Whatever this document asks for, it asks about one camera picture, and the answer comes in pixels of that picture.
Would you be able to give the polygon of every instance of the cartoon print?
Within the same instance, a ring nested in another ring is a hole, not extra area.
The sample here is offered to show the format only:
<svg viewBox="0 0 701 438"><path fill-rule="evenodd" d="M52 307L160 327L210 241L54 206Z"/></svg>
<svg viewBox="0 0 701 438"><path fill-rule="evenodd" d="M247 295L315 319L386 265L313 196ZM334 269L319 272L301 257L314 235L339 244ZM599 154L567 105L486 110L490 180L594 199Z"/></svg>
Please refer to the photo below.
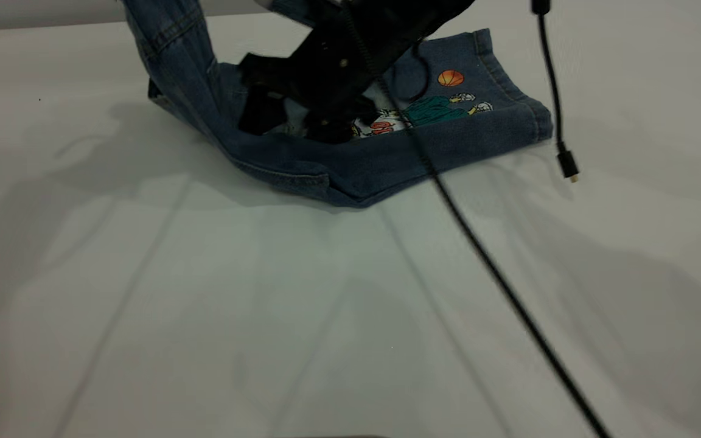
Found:
<svg viewBox="0 0 701 438"><path fill-rule="evenodd" d="M456 70L445 70L440 73L440 77L437 81L442 86L458 86L464 83L464 75Z"/></svg>
<svg viewBox="0 0 701 438"><path fill-rule="evenodd" d="M381 108L378 109L378 113L378 119L369 127L364 125L360 120L354 122L352 127L354 137L379 136L381 134L404 130L405 122L401 120L397 111Z"/></svg>
<svg viewBox="0 0 701 438"><path fill-rule="evenodd" d="M459 94L454 94L451 97L425 97L408 107L406 113L415 127L422 127L430 123L462 119L462 117L472 116L472 114L493 109L489 102L478 103L473 106L470 111L466 111L462 108L451 108L451 103L472 102L473 100L475 100L475 95L470 92L459 92Z"/></svg>
<svg viewBox="0 0 701 438"><path fill-rule="evenodd" d="M456 70L445 70L439 76L439 83L442 86L457 86L464 83L464 75ZM478 112L492 111L494 108L489 102L480 102L466 110L457 108L456 103L474 102L476 99L471 92L459 92L451 97L431 96L423 97L412 103L404 112L407 114L409 127L422 127L431 123L445 122L447 120L462 119ZM404 130L405 122L400 118L397 111L389 109L379 109L379 116L369 127L360 120L354 122L352 127L355 137L378 136L381 134L393 133Z"/></svg>

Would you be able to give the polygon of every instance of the white table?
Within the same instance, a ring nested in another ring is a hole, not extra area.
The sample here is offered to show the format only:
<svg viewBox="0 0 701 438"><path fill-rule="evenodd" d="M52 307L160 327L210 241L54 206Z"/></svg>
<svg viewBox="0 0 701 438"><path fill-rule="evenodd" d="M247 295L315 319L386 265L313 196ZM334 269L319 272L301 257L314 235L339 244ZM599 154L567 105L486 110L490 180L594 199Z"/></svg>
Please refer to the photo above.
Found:
<svg viewBox="0 0 701 438"><path fill-rule="evenodd" d="M446 175L615 436L701 437L701 0L548 16L568 144ZM209 20L217 57L306 29ZM492 29L550 106L526 2ZM0 31L0 436L590 436L429 184L367 210L241 175L145 100L125 25Z"/></svg>

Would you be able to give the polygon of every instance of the orange basketball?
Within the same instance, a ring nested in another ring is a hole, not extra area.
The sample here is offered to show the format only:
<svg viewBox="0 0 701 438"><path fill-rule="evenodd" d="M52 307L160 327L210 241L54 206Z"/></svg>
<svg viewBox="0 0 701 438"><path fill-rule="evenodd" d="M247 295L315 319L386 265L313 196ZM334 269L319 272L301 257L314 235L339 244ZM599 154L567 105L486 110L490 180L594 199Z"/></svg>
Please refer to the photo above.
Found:
<svg viewBox="0 0 701 438"><path fill-rule="evenodd" d="M456 70L445 70L440 73L439 81L442 86L457 86L464 83L464 75Z"/></svg>

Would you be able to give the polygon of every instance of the denim shirt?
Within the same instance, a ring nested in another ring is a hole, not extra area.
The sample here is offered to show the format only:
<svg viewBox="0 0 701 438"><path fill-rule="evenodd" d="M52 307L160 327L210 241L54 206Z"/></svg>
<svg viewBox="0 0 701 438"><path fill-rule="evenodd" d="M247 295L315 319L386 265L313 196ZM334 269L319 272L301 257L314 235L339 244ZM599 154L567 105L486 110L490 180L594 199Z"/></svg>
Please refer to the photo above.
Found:
<svg viewBox="0 0 701 438"><path fill-rule="evenodd" d="M380 108L372 124L357 122L353 141L323 144L301 136L303 108L287 105L290 121L264 136L237 128L247 100L234 64L218 63L197 0L124 0L129 27L150 75L148 97L203 133L243 172L278 189L345 207L368 207L428 177L403 122L381 92L366 95ZM304 0L272 9L311 24ZM426 41L426 78L408 53L396 64L393 92L428 91L404 111L437 170L520 149L551 137L548 109L504 73L488 30ZM389 85L392 72L386 73Z"/></svg>

